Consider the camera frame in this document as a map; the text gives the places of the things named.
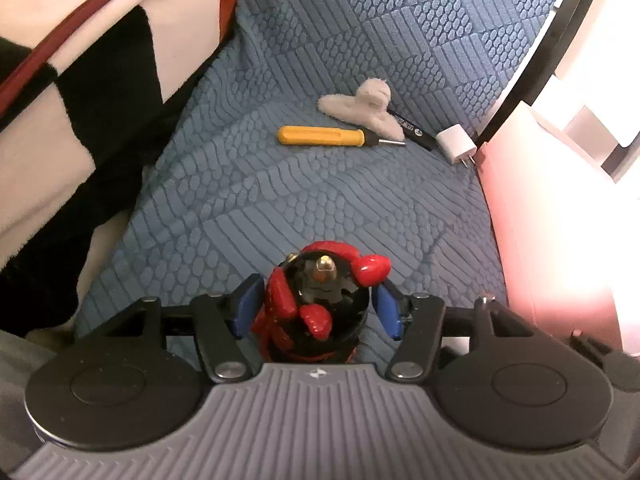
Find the black curved strip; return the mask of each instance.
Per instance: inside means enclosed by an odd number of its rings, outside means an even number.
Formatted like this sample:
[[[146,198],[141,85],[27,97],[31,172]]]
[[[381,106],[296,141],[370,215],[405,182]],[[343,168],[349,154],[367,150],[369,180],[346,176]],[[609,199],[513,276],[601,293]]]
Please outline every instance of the black curved strip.
[[[562,0],[548,31],[513,88],[480,133],[476,145],[488,142],[520,101],[532,105],[574,40],[593,0]]]

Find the blue blanket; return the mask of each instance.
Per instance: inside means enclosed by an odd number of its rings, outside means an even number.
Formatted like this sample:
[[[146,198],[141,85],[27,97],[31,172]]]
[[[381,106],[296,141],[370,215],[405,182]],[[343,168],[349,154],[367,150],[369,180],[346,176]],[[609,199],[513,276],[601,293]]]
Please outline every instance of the blue blanket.
[[[279,145],[276,132],[340,125],[318,112],[318,97],[353,93],[369,76],[387,80],[397,111],[425,131],[471,130],[553,1],[238,0],[235,37],[144,183],[124,239],[84,300],[79,334],[141,296],[179,304],[232,290],[319,239],[386,254],[404,291],[427,290],[453,306],[471,307],[484,290],[505,301],[473,169],[410,142],[296,148]],[[196,364],[190,340],[169,348]],[[382,364],[393,348],[369,316],[357,359]]]

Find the red glossy bead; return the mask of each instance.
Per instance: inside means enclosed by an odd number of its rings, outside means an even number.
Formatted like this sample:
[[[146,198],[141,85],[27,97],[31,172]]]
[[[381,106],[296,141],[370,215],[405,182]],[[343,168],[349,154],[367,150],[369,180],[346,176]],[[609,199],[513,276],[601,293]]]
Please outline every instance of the red glossy bead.
[[[273,269],[267,284],[267,290],[271,311],[277,319],[294,319],[298,315],[298,306],[293,298],[282,267]]]
[[[379,254],[361,256],[351,262],[351,272],[360,286],[378,285],[391,272],[391,260]]]
[[[331,313],[324,306],[317,303],[303,305],[300,307],[300,317],[314,338],[320,341],[327,340],[334,325],[334,320],[331,318]]]
[[[337,254],[343,257],[348,262],[352,262],[360,256],[360,252],[352,245],[344,242],[334,242],[331,240],[322,240],[319,242],[313,242],[302,249],[302,253],[311,251],[327,251],[329,253]]]

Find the round black disc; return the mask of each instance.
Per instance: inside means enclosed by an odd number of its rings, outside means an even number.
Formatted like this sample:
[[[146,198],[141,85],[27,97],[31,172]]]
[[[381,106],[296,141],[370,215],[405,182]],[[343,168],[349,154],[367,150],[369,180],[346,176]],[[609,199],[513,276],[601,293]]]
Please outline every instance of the round black disc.
[[[436,376],[442,411],[471,436],[512,449],[566,447],[592,437],[612,403],[604,373],[558,342],[494,338]]]
[[[183,425],[201,395],[200,377],[160,348],[126,339],[79,344],[45,364],[25,392],[48,440],[83,450],[142,446]]]

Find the white fluffy object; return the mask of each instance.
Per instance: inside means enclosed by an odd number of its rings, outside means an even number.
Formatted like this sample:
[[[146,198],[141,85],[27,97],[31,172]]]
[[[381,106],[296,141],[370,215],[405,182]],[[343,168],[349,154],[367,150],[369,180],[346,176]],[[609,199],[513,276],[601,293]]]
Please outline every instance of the white fluffy object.
[[[386,111],[391,89],[382,79],[367,79],[355,96],[331,94],[318,100],[318,109],[345,123],[364,126],[389,140],[403,140],[398,122]]]

